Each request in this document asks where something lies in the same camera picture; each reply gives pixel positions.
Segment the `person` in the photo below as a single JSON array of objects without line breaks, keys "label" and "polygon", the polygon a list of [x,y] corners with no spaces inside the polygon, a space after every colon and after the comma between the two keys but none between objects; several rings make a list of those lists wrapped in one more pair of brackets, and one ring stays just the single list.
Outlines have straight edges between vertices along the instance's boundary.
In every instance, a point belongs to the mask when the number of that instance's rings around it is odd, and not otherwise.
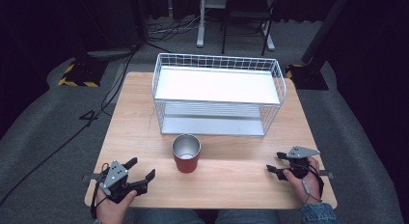
[{"label": "person", "polygon": [[[319,172],[319,163],[313,157],[308,158],[310,165]],[[304,203],[301,207],[301,223],[303,224],[321,224],[321,223],[339,223],[334,210],[329,204],[322,203],[320,200],[319,184],[313,175],[309,172],[304,178],[311,194],[306,192],[302,180],[297,179],[289,170],[285,169],[284,174],[293,186],[295,193]],[[96,201],[99,205],[96,207],[96,223],[120,224],[123,222],[125,213],[129,205],[136,196],[136,191],[129,192],[123,200],[116,204],[109,199],[101,188],[98,189]],[[176,209],[136,209],[136,223],[166,223],[166,224],[205,224],[205,222],[193,210]],[[251,224],[251,223],[281,223],[278,213],[275,210],[219,210],[216,224]]]}]

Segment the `wooden table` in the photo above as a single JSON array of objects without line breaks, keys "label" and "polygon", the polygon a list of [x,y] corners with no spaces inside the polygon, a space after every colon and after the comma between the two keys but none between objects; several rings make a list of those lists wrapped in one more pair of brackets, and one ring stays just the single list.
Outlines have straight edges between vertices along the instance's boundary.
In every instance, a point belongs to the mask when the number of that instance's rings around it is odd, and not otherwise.
[{"label": "wooden table", "polygon": [[[286,101],[264,137],[197,135],[202,143],[198,168],[190,174],[177,170],[171,144],[176,135],[162,135],[151,93],[151,72],[126,76],[95,173],[103,163],[116,159],[126,163],[138,157],[129,170],[128,182],[142,180],[152,169],[156,177],[147,194],[132,207],[187,209],[297,209],[301,202],[289,182],[279,181],[266,164],[285,168],[287,161],[276,152],[287,153],[294,145],[316,149],[295,88],[286,79]],[[324,169],[321,158],[320,169]],[[337,206],[327,177],[323,202]],[[92,201],[95,182],[88,188],[85,203]]]}]

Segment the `red cup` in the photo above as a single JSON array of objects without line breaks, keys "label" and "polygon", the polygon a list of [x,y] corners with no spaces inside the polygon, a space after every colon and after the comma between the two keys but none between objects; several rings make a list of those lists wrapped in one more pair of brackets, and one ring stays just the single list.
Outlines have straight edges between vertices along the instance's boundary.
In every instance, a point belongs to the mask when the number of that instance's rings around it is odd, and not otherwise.
[{"label": "red cup", "polygon": [[172,143],[174,160],[182,173],[191,173],[198,166],[201,142],[192,134],[181,134]]}]

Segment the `white wire basket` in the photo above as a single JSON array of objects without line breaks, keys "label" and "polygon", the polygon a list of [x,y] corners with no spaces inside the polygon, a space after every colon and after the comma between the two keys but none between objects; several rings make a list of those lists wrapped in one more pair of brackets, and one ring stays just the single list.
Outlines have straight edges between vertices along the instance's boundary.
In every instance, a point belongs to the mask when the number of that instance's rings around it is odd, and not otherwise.
[{"label": "white wire basket", "polygon": [[161,53],[152,95],[162,134],[264,136],[286,83],[275,59]]}]

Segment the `sleeve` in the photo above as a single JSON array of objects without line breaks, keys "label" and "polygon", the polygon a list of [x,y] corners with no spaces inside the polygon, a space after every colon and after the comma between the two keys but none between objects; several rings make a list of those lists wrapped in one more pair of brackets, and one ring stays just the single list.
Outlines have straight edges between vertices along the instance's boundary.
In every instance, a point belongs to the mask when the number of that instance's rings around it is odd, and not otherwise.
[{"label": "sleeve", "polygon": [[304,205],[301,208],[302,224],[340,223],[335,216],[334,210],[329,204],[314,203]]}]

